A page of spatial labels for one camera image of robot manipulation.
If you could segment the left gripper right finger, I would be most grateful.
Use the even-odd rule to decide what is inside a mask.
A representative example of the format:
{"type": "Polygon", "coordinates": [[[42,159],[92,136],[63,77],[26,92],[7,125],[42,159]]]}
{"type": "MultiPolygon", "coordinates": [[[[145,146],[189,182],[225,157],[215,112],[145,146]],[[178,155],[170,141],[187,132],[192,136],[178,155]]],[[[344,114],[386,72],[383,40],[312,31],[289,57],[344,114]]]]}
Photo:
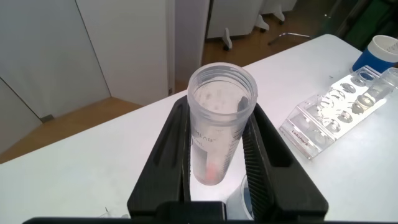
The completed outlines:
{"type": "Polygon", "coordinates": [[[244,163],[257,222],[321,222],[328,202],[256,105],[242,136],[244,163]]]}

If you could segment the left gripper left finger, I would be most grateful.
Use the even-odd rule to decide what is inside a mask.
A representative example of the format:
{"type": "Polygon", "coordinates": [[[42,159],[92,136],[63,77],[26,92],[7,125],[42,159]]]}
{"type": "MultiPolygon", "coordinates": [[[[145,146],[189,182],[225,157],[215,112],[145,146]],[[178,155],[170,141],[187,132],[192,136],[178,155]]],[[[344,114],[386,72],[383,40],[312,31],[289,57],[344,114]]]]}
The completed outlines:
{"type": "Polygon", "coordinates": [[[190,138],[183,96],[174,103],[127,201],[131,218],[153,217],[163,203],[191,201],[190,138]]]}

